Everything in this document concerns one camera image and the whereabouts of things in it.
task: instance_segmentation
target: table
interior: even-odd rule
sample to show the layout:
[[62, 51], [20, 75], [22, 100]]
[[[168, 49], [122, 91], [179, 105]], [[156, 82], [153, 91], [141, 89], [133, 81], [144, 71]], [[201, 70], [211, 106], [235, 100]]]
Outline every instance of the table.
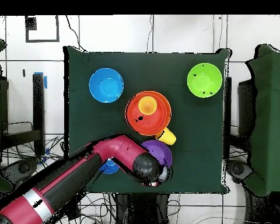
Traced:
[[[69, 153], [91, 140], [111, 134], [130, 134], [143, 142], [153, 136], [135, 133], [125, 122], [124, 110], [138, 92], [154, 90], [164, 95], [172, 110], [168, 128], [177, 141], [170, 146], [173, 178], [160, 187], [145, 187], [121, 170], [102, 174], [90, 185], [92, 192], [118, 193], [226, 193], [221, 184], [223, 84], [217, 94], [201, 99], [187, 87], [190, 69], [202, 62], [214, 64], [224, 77], [229, 49], [217, 54], [80, 52], [64, 49], [69, 73]], [[124, 91], [114, 103], [100, 103], [89, 92], [89, 79], [100, 68], [115, 69], [123, 78]]]

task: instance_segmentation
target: purple bowl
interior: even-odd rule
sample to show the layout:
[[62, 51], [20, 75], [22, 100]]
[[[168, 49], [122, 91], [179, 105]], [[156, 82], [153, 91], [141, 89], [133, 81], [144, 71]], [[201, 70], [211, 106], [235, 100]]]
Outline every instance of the purple bowl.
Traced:
[[142, 146], [149, 150], [161, 165], [170, 167], [172, 164], [172, 154], [167, 145], [158, 140], [149, 140], [142, 143]]

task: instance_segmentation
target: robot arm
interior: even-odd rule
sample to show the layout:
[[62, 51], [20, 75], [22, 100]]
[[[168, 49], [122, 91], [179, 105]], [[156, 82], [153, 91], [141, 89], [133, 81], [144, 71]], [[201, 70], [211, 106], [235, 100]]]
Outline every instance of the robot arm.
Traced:
[[37, 184], [0, 210], [0, 224], [43, 224], [89, 182], [108, 158], [144, 185], [168, 178], [167, 166], [161, 166], [141, 144], [126, 135], [111, 136], [87, 144], [67, 162], [51, 164], [46, 168], [51, 171]]

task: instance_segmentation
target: white stripe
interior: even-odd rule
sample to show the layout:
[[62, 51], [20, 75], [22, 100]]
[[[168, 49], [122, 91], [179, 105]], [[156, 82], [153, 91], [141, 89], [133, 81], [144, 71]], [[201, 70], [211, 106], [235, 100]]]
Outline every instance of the white stripe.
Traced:
[[[28, 203], [32, 207], [35, 203], [42, 200], [41, 197], [33, 189], [25, 193], [23, 196], [25, 197], [25, 199], [27, 199]], [[51, 211], [43, 200], [40, 205], [34, 208], [34, 210], [38, 213], [43, 222], [52, 216]]]

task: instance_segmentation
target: bowl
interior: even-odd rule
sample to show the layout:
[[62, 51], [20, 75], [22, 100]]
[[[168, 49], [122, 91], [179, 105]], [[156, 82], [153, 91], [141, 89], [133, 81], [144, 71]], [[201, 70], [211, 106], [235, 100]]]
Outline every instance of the bowl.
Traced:
[[213, 64], [197, 64], [188, 74], [187, 85], [193, 95], [200, 98], [211, 97], [221, 88], [222, 75]]
[[[139, 101], [150, 96], [157, 102], [157, 108], [151, 115], [145, 115], [139, 110]], [[163, 131], [171, 119], [171, 107], [164, 95], [155, 91], [143, 91], [136, 94], [125, 107], [125, 120], [137, 133], [152, 136]]]
[[119, 170], [119, 165], [112, 159], [108, 159], [101, 167], [100, 171], [105, 174], [113, 174]]
[[121, 75], [110, 68], [97, 70], [89, 80], [89, 91], [93, 98], [102, 103], [116, 101], [124, 90]]
[[168, 146], [158, 140], [148, 140], [142, 146], [149, 150], [149, 153], [156, 158], [161, 165], [170, 167], [172, 164], [172, 154]]

